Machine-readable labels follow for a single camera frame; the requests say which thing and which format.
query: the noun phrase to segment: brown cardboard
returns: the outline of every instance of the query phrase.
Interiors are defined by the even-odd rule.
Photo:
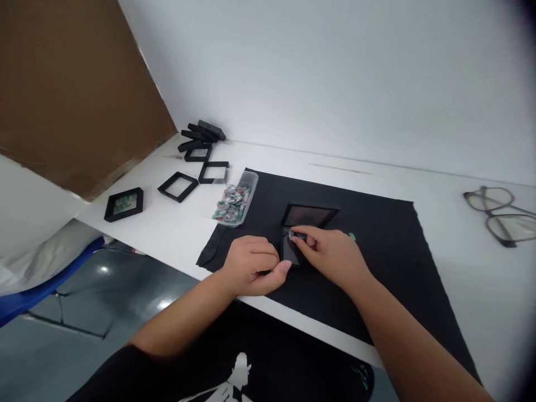
[[[0,152],[93,200],[177,133],[116,1],[0,2]]]

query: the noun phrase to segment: black cloth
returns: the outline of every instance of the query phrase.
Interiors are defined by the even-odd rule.
[[[325,229],[353,233],[374,277],[480,381],[413,202],[255,172],[259,181],[244,223],[218,225],[197,265],[216,272],[232,241],[245,235],[264,236],[280,250],[281,220],[289,202],[337,205],[340,211]],[[267,297],[373,344],[350,298],[315,269],[291,269],[284,286]]]
[[[240,353],[251,365],[241,389],[227,381]],[[69,400],[204,401],[227,389],[238,401],[247,400],[243,394],[253,402],[359,402],[373,387],[368,364],[234,301],[176,361],[156,363],[134,346],[122,348]]]

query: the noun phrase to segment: glasses lens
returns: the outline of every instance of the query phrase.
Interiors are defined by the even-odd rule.
[[[489,229],[503,240],[536,238],[536,218],[528,215],[500,215],[488,219]]]
[[[480,189],[467,196],[467,202],[478,210],[491,210],[510,204],[514,198],[502,188]]]

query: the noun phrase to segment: glasses frame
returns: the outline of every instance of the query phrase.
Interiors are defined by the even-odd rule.
[[[478,196],[478,197],[483,197],[483,198],[488,198],[486,197],[486,191],[487,190],[492,190],[492,189],[498,189],[498,190],[504,190],[506,191],[508,194],[510,194],[511,196],[511,200],[510,202],[504,204],[504,205],[501,205],[499,207],[496,207],[496,208],[490,208],[490,209],[478,209],[478,208],[475,208],[470,202],[469,202],[469,197],[472,196],[472,195],[475,195],[475,196]],[[531,212],[531,211],[527,211],[525,209],[521,209],[521,208],[518,208],[514,205],[512,205],[512,203],[515,201],[515,197],[514,195],[508,190],[508,189],[505,189],[504,187],[486,187],[486,186],[481,186],[479,190],[477,191],[474,191],[474,192],[465,192],[463,194],[463,197],[465,198],[465,201],[467,202],[467,204],[469,204],[469,206],[474,209],[474,210],[477,210],[477,211],[480,211],[480,212],[485,212],[486,215],[487,215],[487,219],[486,219],[486,228],[490,231],[490,233],[493,235],[493,237],[495,237],[497,239],[497,241],[499,243],[501,243],[504,247],[507,247],[507,248],[515,248],[517,247],[518,245],[516,243],[519,243],[519,242],[522,242],[522,241],[529,241],[529,240],[534,240],[536,239],[536,236],[534,237],[531,237],[531,238],[528,238],[528,239],[521,239],[521,240],[513,240],[511,238],[511,235],[510,233],[508,232],[508,230],[505,228],[505,226],[503,225],[503,223],[501,222],[500,219],[497,220],[498,224],[499,224],[499,227],[501,228],[501,230],[508,236],[510,237],[510,240],[505,240],[499,236],[497,236],[497,234],[491,229],[490,227],[490,220],[493,219],[493,218],[496,218],[496,217],[521,217],[521,216],[524,216],[524,217],[529,217],[529,218],[534,218],[536,216],[536,213],[534,212]],[[491,201],[494,201],[495,203],[497,203],[498,201],[497,200],[493,200],[492,198],[489,198],[489,200]],[[509,207],[509,208],[514,208],[514,209],[517,209],[517,210],[520,210],[522,212],[525,212],[524,214],[494,214],[492,211],[495,211],[495,210],[498,210],[498,209],[502,209],[502,208],[506,208],[506,207]]]

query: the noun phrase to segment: white wall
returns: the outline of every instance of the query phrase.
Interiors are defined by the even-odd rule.
[[[0,256],[36,247],[85,203],[29,169],[0,155]]]
[[[179,128],[536,185],[535,70],[502,0],[119,0]]]

